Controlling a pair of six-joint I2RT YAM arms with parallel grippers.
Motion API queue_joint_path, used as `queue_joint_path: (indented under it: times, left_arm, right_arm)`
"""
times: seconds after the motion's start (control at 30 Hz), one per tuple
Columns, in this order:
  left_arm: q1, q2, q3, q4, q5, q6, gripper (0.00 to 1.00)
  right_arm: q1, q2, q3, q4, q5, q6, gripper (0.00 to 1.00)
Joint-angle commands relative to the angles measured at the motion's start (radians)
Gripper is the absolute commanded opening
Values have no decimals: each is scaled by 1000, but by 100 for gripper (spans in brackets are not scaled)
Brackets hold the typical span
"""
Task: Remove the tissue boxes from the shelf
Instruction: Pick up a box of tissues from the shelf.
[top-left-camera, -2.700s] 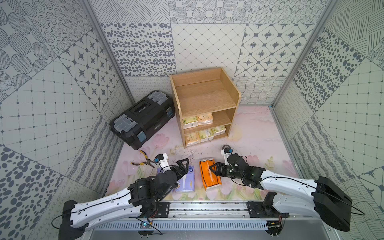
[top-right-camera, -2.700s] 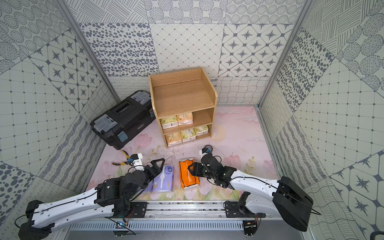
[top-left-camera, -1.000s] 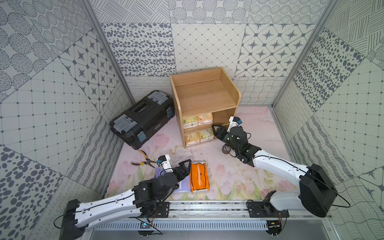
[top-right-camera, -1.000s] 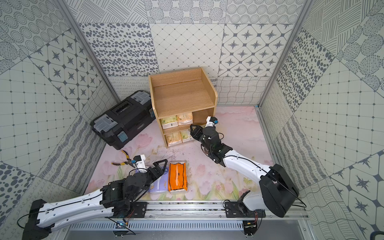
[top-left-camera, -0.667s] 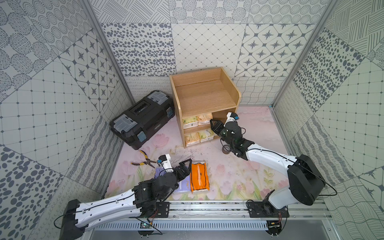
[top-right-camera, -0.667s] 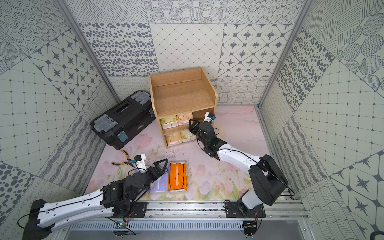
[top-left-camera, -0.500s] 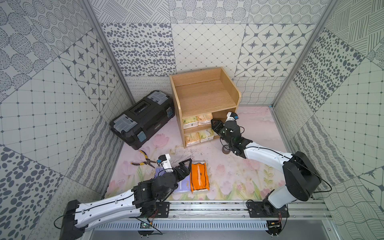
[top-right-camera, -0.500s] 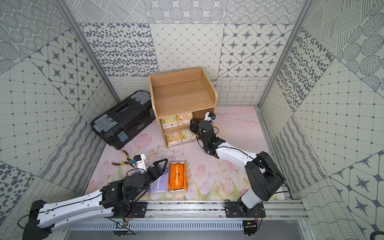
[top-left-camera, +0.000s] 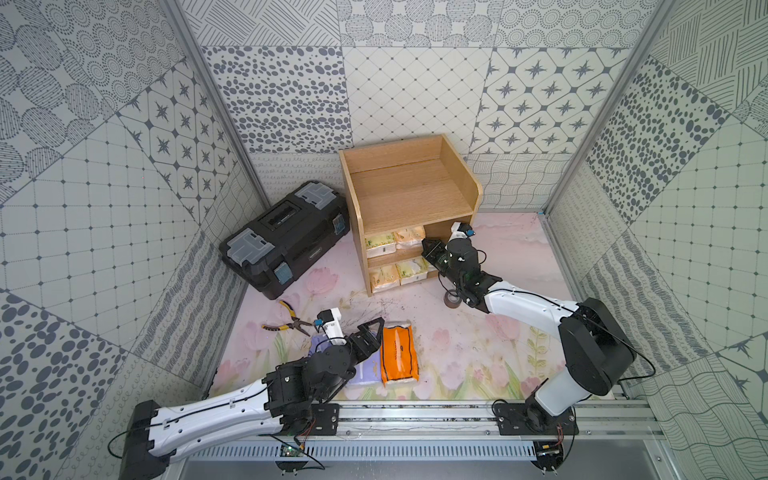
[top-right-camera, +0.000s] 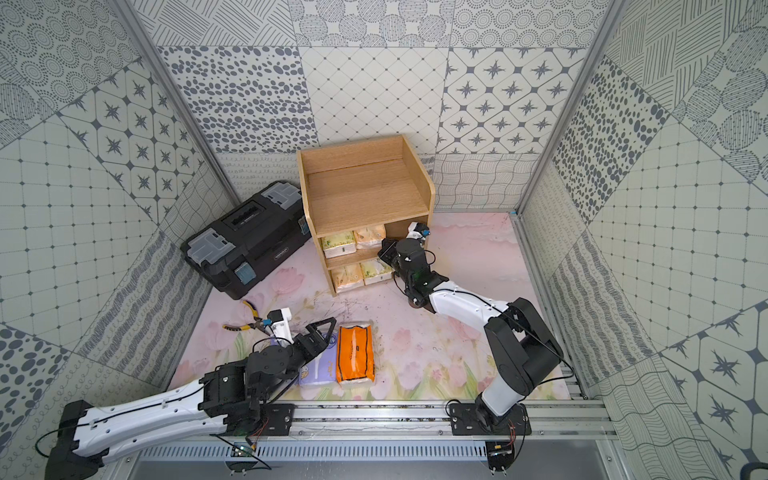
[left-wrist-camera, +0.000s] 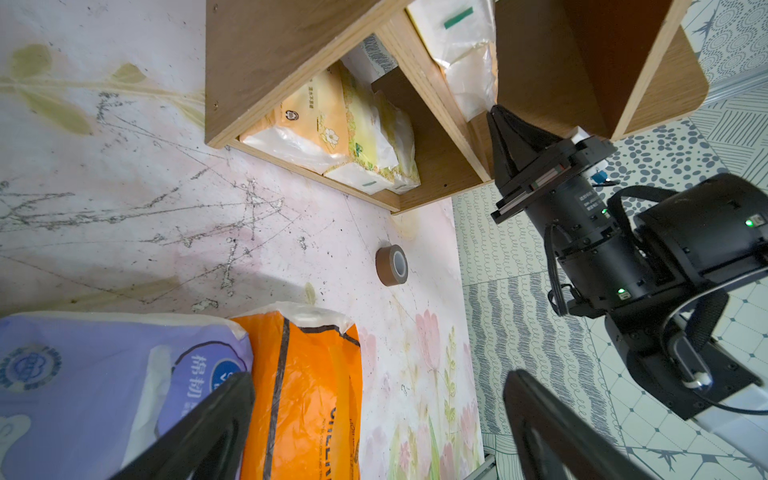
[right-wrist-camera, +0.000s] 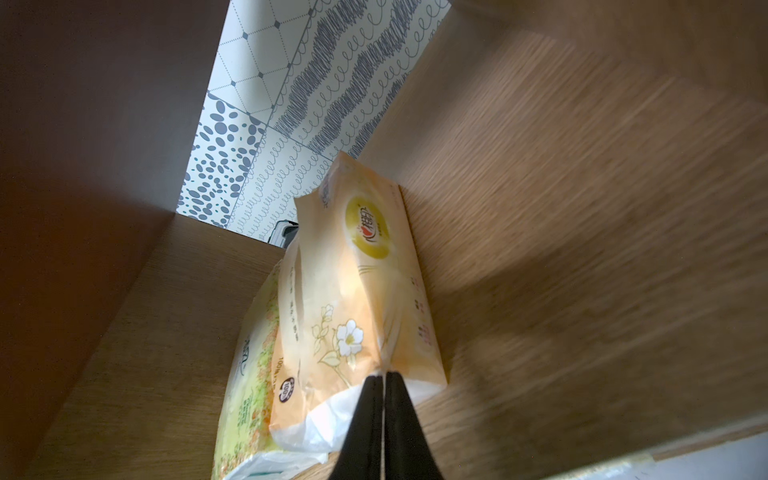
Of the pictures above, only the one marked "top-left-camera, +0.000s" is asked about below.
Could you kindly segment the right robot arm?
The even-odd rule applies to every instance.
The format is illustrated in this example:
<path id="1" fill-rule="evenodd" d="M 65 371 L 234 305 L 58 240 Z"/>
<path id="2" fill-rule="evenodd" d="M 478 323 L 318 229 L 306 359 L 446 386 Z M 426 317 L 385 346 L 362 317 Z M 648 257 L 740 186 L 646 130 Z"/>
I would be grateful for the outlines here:
<path id="1" fill-rule="evenodd" d="M 422 256 L 452 285 L 456 302 L 491 315 L 526 323 L 558 339 L 565 369 L 543 381 L 525 402 L 523 417 L 536 431 L 575 404 L 604 396 L 639 356 L 599 300 L 561 302 L 518 288 L 482 270 L 479 251 L 464 236 L 422 241 Z"/>

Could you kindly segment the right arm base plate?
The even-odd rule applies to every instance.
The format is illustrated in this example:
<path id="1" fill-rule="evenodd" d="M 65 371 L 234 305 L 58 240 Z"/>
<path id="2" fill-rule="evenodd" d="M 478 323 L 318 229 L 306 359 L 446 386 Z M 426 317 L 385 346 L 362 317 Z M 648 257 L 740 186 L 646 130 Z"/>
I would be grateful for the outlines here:
<path id="1" fill-rule="evenodd" d="M 502 436 L 556 437 L 579 433 L 572 408 L 559 416 L 551 416 L 534 403 L 510 403 L 499 399 L 491 404 L 491 412 Z"/>

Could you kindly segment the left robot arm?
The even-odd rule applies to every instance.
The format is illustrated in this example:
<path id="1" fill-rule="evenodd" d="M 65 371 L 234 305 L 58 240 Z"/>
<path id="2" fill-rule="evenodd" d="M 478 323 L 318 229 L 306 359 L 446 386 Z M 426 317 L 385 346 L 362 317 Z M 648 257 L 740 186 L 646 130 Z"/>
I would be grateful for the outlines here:
<path id="1" fill-rule="evenodd" d="M 137 404 L 126 431 L 118 477 L 154 479 L 170 464 L 208 447 L 246 436 L 286 432 L 297 436 L 318 423 L 315 410 L 332 400 L 356 375 L 358 364 L 377 353 L 385 321 L 378 317 L 325 349 L 281 364 L 262 379 L 191 404 Z"/>

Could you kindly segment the beige tissue pack shelf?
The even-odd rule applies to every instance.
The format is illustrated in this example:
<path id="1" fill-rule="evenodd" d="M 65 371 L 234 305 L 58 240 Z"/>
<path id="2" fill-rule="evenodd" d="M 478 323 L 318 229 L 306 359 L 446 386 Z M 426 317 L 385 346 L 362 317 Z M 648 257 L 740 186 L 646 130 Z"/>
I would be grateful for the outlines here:
<path id="1" fill-rule="evenodd" d="M 419 247 L 422 245 L 422 241 L 426 238 L 426 232 L 423 226 L 403 228 L 395 231 L 393 235 L 398 250 Z"/>

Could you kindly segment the orange tissue pack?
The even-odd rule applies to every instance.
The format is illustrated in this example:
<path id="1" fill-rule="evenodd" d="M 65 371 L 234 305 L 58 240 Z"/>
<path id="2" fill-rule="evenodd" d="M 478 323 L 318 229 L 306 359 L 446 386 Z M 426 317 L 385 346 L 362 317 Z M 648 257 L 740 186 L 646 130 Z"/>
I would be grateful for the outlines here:
<path id="1" fill-rule="evenodd" d="M 380 347 L 380 372 L 385 386 L 419 380 L 413 326 L 385 326 Z"/>

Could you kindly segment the purple tissue pack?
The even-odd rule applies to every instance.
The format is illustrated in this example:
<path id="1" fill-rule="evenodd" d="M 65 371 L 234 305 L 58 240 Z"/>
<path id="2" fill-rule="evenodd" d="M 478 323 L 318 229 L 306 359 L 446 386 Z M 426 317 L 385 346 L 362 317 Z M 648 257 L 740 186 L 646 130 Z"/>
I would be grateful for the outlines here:
<path id="1" fill-rule="evenodd" d="M 376 352 L 355 366 L 356 373 L 349 381 L 353 387 L 377 386 L 382 384 L 381 357 Z"/>
<path id="2" fill-rule="evenodd" d="M 316 352 L 322 352 L 328 346 L 329 340 L 326 335 L 315 335 L 311 337 L 308 355 L 313 356 Z"/>

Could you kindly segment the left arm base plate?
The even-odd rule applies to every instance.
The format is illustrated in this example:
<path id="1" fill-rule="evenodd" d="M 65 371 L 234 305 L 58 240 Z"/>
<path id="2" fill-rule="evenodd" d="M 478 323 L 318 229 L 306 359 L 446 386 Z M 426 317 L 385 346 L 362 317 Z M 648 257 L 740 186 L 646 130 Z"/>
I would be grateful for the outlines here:
<path id="1" fill-rule="evenodd" d="M 283 415 L 278 433 L 289 436 L 335 436 L 339 417 L 339 404 L 315 403 L 308 411 L 296 415 Z"/>

